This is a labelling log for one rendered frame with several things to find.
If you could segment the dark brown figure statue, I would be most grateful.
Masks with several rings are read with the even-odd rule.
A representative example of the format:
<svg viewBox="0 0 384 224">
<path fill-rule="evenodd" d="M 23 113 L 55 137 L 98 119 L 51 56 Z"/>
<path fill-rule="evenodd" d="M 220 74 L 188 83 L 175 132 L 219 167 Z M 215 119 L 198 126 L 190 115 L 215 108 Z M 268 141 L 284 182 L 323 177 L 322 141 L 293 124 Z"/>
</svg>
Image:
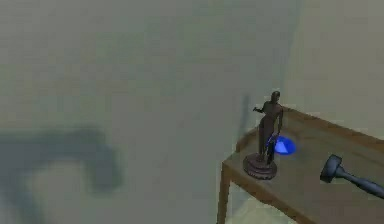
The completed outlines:
<svg viewBox="0 0 384 224">
<path fill-rule="evenodd" d="M 256 179 L 270 180 L 277 173 L 277 165 L 274 162 L 275 146 L 283 121 L 283 107 L 279 104 L 279 99 L 280 92 L 274 91 L 270 100 L 261 108 L 254 108 L 254 111 L 264 114 L 258 125 L 259 151 L 245 157 L 243 169 Z"/>
</svg>

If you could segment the blue round disc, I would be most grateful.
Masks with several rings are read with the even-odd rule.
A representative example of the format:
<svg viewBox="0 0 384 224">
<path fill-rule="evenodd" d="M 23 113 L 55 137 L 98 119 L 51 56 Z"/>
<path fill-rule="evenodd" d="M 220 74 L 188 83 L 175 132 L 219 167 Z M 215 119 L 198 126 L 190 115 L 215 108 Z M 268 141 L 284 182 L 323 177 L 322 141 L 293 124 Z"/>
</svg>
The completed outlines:
<svg viewBox="0 0 384 224">
<path fill-rule="evenodd" d="M 295 142 L 287 136 L 271 136 L 268 144 L 274 143 L 274 152 L 280 155 L 291 155 L 296 151 Z"/>
</svg>

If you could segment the dark grey dumbbell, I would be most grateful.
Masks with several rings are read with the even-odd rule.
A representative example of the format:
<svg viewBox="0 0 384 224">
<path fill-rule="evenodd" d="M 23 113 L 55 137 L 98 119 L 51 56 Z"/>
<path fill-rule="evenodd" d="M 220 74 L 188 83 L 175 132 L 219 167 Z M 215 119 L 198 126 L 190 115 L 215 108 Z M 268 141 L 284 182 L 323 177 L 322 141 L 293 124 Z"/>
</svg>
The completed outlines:
<svg viewBox="0 0 384 224">
<path fill-rule="evenodd" d="M 357 177 L 353 174 L 348 173 L 342 167 L 342 158 L 331 154 L 326 160 L 322 171 L 319 176 L 320 180 L 325 183 L 331 183 L 333 179 L 341 178 L 354 184 L 356 187 L 367 192 L 368 194 L 374 195 L 384 200 L 384 187 L 361 177 Z"/>
</svg>

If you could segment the brown wooden table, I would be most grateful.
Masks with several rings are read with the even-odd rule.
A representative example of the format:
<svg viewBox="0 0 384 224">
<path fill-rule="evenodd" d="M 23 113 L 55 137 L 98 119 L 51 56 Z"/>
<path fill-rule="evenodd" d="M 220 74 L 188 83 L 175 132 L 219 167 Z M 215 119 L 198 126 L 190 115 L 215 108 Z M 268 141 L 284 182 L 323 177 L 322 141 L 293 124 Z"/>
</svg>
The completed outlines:
<svg viewBox="0 0 384 224">
<path fill-rule="evenodd" d="M 238 140 L 236 151 L 222 162 L 216 224 L 225 224 L 231 183 L 298 224 L 384 224 L 383 199 L 345 180 L 320 180 L 324 163 L 335 154 L 346 171 L 384 186 L 384 140 L 291 108 L 284 109 L 282 134 L 294 141 L 296 152 L 275 158 L 278 172 L 270 181 L 243 170 L 244 158 L 257 151 L 258 131 Z"/>
</svg>

